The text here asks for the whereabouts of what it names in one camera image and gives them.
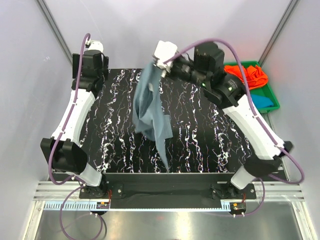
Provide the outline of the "grey-blue t shirt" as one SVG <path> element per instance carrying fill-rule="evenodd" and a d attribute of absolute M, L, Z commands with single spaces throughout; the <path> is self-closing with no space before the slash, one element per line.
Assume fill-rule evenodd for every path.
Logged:
<path fill-rule="evenodd" d="M 150 62 L 142 70 L 133 97 L 132 121 L 136 133 L 155 142 L 157 152 L 168 170 L 166 140 L 173 137 L 171 118 L 164 114 L 160 95 L 162 70 Z"/>

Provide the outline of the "left small connector box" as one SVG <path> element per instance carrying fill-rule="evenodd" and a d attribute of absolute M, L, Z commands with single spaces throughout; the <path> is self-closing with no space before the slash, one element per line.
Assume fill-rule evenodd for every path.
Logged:
<path fill-rule="evenodd" d="M 107 201 L 98 201 L 98 202 L 96 203 L 96 208 L 97 208 L 97 209 L 109 209 L 109 208 L 110 208 L 110 203 L 111 203 L 110 200 L 107 200 Z"/>

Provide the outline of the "teal blue t shirt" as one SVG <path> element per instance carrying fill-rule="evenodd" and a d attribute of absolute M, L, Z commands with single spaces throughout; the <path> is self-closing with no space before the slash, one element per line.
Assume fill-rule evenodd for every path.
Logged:
<path fill-rule="evenodd" d="M 251 99 L 257 109 L 264 109 L 274 106 L 274 103 L 265 96 L 252 94 Z"/>

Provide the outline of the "right aluminium corner post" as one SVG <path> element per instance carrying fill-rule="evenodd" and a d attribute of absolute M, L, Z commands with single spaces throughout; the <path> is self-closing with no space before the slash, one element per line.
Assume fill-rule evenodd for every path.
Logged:
<path fill-rule="evenodd" d="M 293 15 L 295 9 L 297 8 L 297 6 L 299 5 L 300 0 L 290 0 L 286 9 L 284 10 L 278 24 L 276 25 L 269 41 L 267 42 L 259 60 L 258 63 L 260 64 L 260 66 L 262 67 L 264 65 L 264 63 L 266 62 L 268 56 L 270 55 L 273 47 L 275 46 L 277 40 L 279 39 L 281 33 L 283 32 L 283 30 L 285 29 L 285 26 L 287 25 L 287 23 L 289 22 L 291 16 Z"/>

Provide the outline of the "aluminium rail frame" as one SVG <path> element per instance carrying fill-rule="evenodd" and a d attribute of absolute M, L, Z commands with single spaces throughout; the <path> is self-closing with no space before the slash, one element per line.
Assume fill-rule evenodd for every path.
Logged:
<path fill-rule="evenodd" d="M 33 199 L 35 201 L 62 201 L 65 197 L 75 191 L 70 199 L 76 201 L 82 200 L 106 200 L 108 195 L 96 196 L 93 193 L 87 193 L 85 190 L 78 189 L 79 184 L 69 181 L 63 185 L 55 185 L 50 181 L 41 181 L 38 183 Z M 247 202 L 258 201 L 265 196 L 267 202 L 303 202 L 304 196 L 299 185 L 289 185 L 281 182 L 266 181 L 265 183 L 254 182 L 245 190 L 245 199 Z"/>

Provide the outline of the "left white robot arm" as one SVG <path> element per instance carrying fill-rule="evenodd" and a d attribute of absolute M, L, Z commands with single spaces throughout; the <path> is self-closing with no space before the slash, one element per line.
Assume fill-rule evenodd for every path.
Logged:
<path fill-rule="evenodd" d="M 106 177 L 89 164 L 87 153 L 80 147 L 80 134 L 108 78 L 108 67 L 109 58 L 102 50 L 88 49 L 72 56 L 74 80 L 70 100 L 56 130 L 40 143 L 51 181 L 55 181 L 54 172 L 68 174 L 67 179 L 83 183 L 83 191 L 92 198 L 103 198 L 108 193 L 108 184 Z"/>

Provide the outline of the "right small connector box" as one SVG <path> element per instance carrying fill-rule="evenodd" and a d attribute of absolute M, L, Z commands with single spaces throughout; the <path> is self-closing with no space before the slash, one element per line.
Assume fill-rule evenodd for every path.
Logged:
<path fill-rule="evenodd" d="M 234 202 L 230 204 L 230 210 L 233 214 L 240 215 L 247 210 L 247 204 L 245 202 Z"/>

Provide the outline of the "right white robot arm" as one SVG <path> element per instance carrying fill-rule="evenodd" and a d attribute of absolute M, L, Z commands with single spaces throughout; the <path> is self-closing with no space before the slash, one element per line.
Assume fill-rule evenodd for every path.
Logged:
<path fill-rule="evenodd" d="M 224 51 L 216 40 L 199 41 L 191 47 L 193 59 L 186 59 L 184 51 L 176 51 L 164 62 L 167 72 L 176 78 L 202 87 L 204 96 L 226 114 L 251 144 L 254 155 L 234 173 L 227 183 L 213 186 L 217 199 L 239 198 L 252 181 L 271 176 L 282 163 L 282 157 L 293 148 L 268 126 L 250 94 L 245 75 L 237 77 L 224 66 Z"/>

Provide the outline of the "small connector box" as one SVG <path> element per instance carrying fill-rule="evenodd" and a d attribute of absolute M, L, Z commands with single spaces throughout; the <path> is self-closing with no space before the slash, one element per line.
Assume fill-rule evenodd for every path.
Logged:
<path fill-rule="evenodd" d="M 240 215 L 247 210 L 247 204 L 245 202 L 234 202 L 230 204 L 230 210 L 233 214 Z"/>
<path fill-rule="evenodd" d="M 96 203 L 96 208 L 97 208 L 97 209 L 109 209 L 109 208 L 110 208 L 110 203 L 111 203 L 110 200 L 107 200 L 107 201 L 98 201 L 98 202 Z"/>

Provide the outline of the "green plastic bin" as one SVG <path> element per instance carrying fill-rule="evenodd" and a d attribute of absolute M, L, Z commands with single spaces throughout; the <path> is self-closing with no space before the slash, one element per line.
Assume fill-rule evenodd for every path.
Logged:
<path fill-rule="evenodd" d="M 241 65 L 244 66 L 245 68 L 247 68 L 249 66 L 255 66 L 255 65 L 258 65 L 259 67 L 261 67 L 257 61 L 242 61 Z M 264 97 L 269 98 L 273 102 L 273 104 L 274 104 L 273 107 L 257 109 L 261 114 L 269 113 L 271 111 L 274 111 L 274 110 L 277 110 L 280 108 L 280 104 L 277 100 L 276 95 L 274 94 L 274 91 L 272 90 L 272 88 L 269 85 L 269 81 L 265 86 L 263 86 L 261 88 L 257 88 L 257 89 L 252 89 L 249 91 L 250 91 L 250 95 L 264 96 Z"/>

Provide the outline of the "aluminium corner post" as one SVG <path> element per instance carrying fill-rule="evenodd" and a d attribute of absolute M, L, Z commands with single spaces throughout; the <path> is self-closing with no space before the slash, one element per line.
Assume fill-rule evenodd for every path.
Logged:
<path fill-rule="evenodd" d="M 279 39 L 281 33 L 283 32 L 283 30 L 285 29 L 285 26 L 287 25 L 287 23 L 289 22 L 291 16 L 293 15 L 295 9 L 297 8 L 297 6 L 299 5 L 300 0 L 290 0 L 286 9 L 284 10 L 278 24 L 276 25 L 269 41 L 267 42 L 259 60 L 258 63 L 260 64 L 260 66 L 262 67 L 264 65 L 264 63 L 266 62 L 268 56 L 270 55 L 273 47 L 275 46 L 277 40 Z"/>
<path fill-rule="evenodd" d="M 50 8 L 48 7 L 45 0 L 35 0 L 37 6 L 39 7 L 40 12 L 44 16 L 49 28 L 51 29 L 53 35 L 55 36 L 62 52 L 64 53 L 67 60 L 72 64 L 72 52 L 70 51 L 70 48 L 67 45 L 67 42 L 65 38 L 62 35 L 62 32 L 59 29 L 59 26 L 53 16 L 53 14 L 50 11 Z"/>

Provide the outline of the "orange t shirt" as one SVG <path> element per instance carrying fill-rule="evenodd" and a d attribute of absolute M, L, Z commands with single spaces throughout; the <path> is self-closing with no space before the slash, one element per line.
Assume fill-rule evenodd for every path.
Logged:
<path fill-rule="evenodd" d="M 258 89 L 264 87 L 268 83 L 268 76 L 263 72 L 262 68 L 258 65 L 250 65 L 248 67 L 242 66 L 244 71 L 248 87 L 250 90 Z M 242 77 L 241 70 L 238 65 L 225 65 L 224 71 L 228 74 L 237 76 L 242 83 L 244 83 L 244 79 Z"/>

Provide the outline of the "left aluminium corner post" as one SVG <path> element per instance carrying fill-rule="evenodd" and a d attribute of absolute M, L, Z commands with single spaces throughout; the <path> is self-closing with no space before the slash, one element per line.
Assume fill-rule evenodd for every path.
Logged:
<path fill-rule="evenodd" d="M 50 11 L 50 8 L 48 7 L 45 0 L 35 0 L 37 6 L 39 7 L 40 12 L 44 16 L 49 28 L 51 29 L 53 35 L 55 36 L 62 52 L 64 53 L 67 60 L 72 64 L 72 52 L 70 51 L 70 48 L 67 45 L 67 42 L 65 38 L 62 35 L 62 32 L 59 29 L 59 26 L 53 16 L 53 14 Z"/>

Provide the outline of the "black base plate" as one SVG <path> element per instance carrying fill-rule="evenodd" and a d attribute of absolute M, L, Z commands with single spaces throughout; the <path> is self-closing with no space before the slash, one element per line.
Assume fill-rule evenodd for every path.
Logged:
<path fill-rule="evenodd" d="M 113 210 L 212 210 L 222 201 L 256 199 L 254 185 L 239 190 L 230 173 L 108 173 L 101 187 L 85 187 L 79 197 L 110 200 Z"/>

